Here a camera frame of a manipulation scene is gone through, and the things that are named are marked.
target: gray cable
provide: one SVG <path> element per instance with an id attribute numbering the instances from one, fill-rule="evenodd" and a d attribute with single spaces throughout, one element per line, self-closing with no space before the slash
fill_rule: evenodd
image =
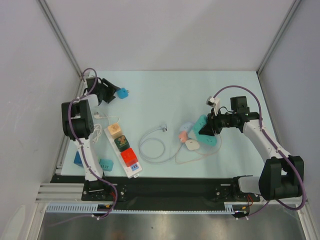
<path id="1" fill-rule="evenodd" d="M 165 152 L 166 152 L 166 145 L 165 145 L 165 143 L 164 143 L 161 139 L 159 139 L 159 138 L 156 138 L 156 137 L 151 137 L 151 138 L 147 138 L 147 139 L 145 139 L 145 138 L 146 138 L 148 135 L 150 135 L 150 134 L 152 134 L 152 133 L 154 133 L 154 132 L 156 132 L 156 131 L 159 131 L 159 130 L 162 130 L 162 131 L 166 132 L 166 131 L 167 131 L 167 125 L 163 125 L 163 126 L 157 127 L 156 129 L 147 132 L 145 135 L 143 135 L 143 137 L 140 139 L 140 142 L 139 142 L 139 153 L 140 153 L 140 156 L 141 156 L 141 158 L 142 158 L 143 160 L 145 160 L 146 162 L 148 162 L 148 163 L 150 163 L 150 164 L 164 164 L 164 163 L 170 161 L 171 159 L 173 159 L 173 158 L 177 155 L 177 153 L 179 152 L 179 150 L 181 149 L 181 146 L 182 146 L 182 145 L 181 145 L 181 146 L 179 147 L 178 151 L 177 151 L 173 156 L 171 156 L 171 157 L 169 157 L 169 158 L 167 158 L 167 159 L 165 159 L 165 160 L 155 161 L 155 160 L 158 160 L 159 158 L 161 158 L 161 157 L 165 154 Z M 143 152 L 143 150 L 142 150 L 143 145 L 144 145 L 146 142 L 149 142 L 149 141 L 157 141 L 157 142 L 159 142 L 159 143 L 162 144 L 162 146 L 163 146 L 163 152 L 162 152 L 159 156 L 150 157 L 150 156 L 146 155 L 146 154 Z"/>

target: white power strip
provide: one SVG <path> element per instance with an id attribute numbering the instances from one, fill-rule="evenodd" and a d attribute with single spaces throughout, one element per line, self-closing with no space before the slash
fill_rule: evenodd
<path id="1" fill-rule="evenodd" d="M 121 163 L 126 176 L 130 179 L 132 177 L 137 178 L 139 176 L 139 173 L 142 171 L 142 166 L 140 165 L 140 162 L 136 162 L 134 165 L 137 165 L 138 168 L 136 168 L 135 170 L 132 170 L 131 167 L 127 167 L 125 161 L 123 160 L 120 151 L 117 148 L 117 145 L 114 141 L 114 139 L 112 138 L 108 128 L 104 129 L 104 133 L 106 135 L 106 137 L 109 139 L 109 142 L 114 150 L 115 155 L 117 156 L 117 158 L 119 159 L 119 162 Z"/>

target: green cube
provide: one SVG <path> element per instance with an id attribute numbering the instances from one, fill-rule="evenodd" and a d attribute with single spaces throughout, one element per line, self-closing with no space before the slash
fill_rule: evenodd
<path id="1" fill-rule="evenodd" d="M 115 140 L 115 145 L 119 149 L 119 151 L 122 153 L 124 150 L 127 150 L 130 148 L 129 142 L 126 139 L 125 135 L 121 135 L 117 137 Z"/>

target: reflective metal surface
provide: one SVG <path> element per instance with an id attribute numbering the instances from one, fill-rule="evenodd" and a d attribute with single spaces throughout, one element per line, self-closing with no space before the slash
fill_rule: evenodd
<path id="1" fill-rule="evenodd" d="M 258 207 L 251 207 L 252 212 Z M 103 220 L 46 213 L 38 240 L 305 240 L 296 212 L 269 205 L 249 220 L 208 214 L 111 214 Z"/>

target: red cube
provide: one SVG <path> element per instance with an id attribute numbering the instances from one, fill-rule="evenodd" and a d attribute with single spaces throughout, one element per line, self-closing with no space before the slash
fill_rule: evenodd
<path id="1" fill-rule="evenodd" d="M 130 167 L 138 162 L 137 156 L 131 147 L 121 152 L 121 156 L 127 167 Z"/>

